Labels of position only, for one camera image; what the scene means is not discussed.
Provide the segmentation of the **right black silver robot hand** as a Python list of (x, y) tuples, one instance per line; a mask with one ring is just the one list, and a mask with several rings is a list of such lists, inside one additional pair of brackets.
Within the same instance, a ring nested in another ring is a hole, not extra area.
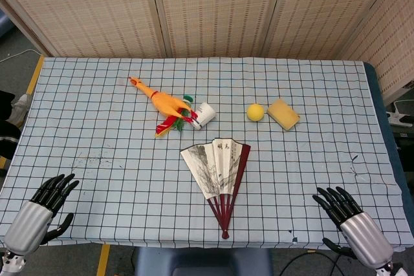
[(342, 247), (328, 238), (323, 243), (332, 251), (359, 260), (379, 275), (391, 273), (393, 248), (376, 222), (343, 188), (317, 188), (313, 199), (325, 210), (338, 231), (347, 241)]

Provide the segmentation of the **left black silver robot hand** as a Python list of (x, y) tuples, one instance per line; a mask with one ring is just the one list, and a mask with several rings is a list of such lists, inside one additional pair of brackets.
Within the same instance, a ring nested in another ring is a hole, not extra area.
[(16, 255), (25, 256), (64, 234), (73, 221), (73, 213), (68, 213), (58, 228), (50, 231), (49, 226), (78, 184), (73, 173), (61, 174), (45, 181), (33, 197), (23, 204), (6, 232), (6, 248)]

